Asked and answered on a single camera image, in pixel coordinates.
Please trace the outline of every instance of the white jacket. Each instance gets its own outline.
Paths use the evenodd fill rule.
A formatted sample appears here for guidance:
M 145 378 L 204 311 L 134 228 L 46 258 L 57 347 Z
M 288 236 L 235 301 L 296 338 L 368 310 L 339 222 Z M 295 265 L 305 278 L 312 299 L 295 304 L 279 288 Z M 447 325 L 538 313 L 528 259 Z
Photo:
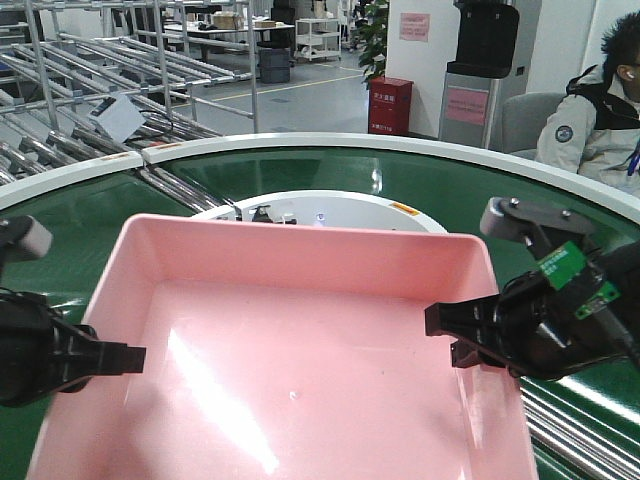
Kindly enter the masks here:
M 594 68 L 577 81 L 578 85 L 598 83 L 603 83 L 602 67 Z M 617 75 L 614 75 L 607 93 L 634 107 L 625 96 Z M 619 128 L 604 122 L 605 128 L 596 128 L 597 110 L 594 104 L 582 95 L 567 95 L 540 134 L 536 160 L 640 197 L 640 174 L 627 175 L 627 158 L 640 138 L 640 122 L 637 122 L 637 128 L 629 128 L 628 123 L 634 123 L 631 116 L 620 117 L 611 108 L 607 115 L 621 118 L 627 125 Z

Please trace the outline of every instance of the plastic tray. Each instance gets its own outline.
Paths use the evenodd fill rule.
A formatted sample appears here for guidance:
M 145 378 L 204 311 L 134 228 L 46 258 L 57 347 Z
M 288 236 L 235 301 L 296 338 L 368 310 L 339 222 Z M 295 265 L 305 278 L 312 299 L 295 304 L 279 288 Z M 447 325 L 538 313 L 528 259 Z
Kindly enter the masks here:
M 537 478 L 518 384 L 424 308 L 496 291 L 467 235 L 140 215 L 85 321 L 145 372 L 58 394 L 29 478 Z

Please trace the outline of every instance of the black hair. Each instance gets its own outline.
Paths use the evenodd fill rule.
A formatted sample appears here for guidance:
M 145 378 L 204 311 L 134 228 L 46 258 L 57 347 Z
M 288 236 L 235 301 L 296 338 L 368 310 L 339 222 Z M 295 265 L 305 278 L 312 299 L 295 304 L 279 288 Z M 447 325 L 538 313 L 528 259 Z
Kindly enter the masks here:
M 602 37 L 602 53 L 606 55 L 605 71 L 613 73 L 618 65 L 636 63 L 640 53 L 640 10 L 628 13 Z

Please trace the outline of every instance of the floor marking line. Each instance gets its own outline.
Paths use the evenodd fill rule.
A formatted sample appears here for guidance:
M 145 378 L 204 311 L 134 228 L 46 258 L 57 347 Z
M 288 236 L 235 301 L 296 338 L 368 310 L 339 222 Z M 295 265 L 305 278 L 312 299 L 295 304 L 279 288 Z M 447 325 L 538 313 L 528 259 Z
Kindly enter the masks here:
M 312 65 L 315 65 L 317 67 L 333 67 L 333 68 L 338 68 L 341 70 L 349 70 L 350 72 L 362 72 L 361 68 L 350 68 L 350 67 L 341 67 L 341 66 L 335 66 L 331 63 L 313 63 Z
M 300 85 L 292 85 L 290 87 L 282 87 L 282 88 L 272 88 L 270 90 L 261 90 L 258 92 L 258 95 L 262 95 L 263 93 L 272 93 L 272 92 L 282 92 L 284 90 L 292 90 L 294 88 L 302 88 L 302 87 L 313 87 L 315 85 L 322 85 L 324 83 L 332 83 L 332 82 L 339 82 L 341 80 L 350 80 L 352 78 L 358 78 L 361 77 L 362 75 L 350 75 L 348 77 L 341 77 L 341 78 L 332 78 L 330 80 L 321 80 L 318 82 L 310 82 L 310 83 L 301 83 Z M 250 97 L 251 93 L 241 93 L 239 95 L 231 95 L 229 97 L 222 97 L 222 98 L 212 98 L 209 99 L 212 102 L 221 102 L 223 100 L 233 100 L 235 98 L 242 98 L 242 97 Z

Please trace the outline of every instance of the red cabinet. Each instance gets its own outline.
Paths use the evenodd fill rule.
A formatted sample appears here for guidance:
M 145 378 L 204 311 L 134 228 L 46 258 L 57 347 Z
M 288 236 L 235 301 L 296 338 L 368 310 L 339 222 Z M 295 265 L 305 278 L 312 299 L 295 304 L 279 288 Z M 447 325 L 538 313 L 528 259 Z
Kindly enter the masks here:
M 409 131 L 413 82 L 377 77 L 369 82 L 369 133 L 404 135 Z

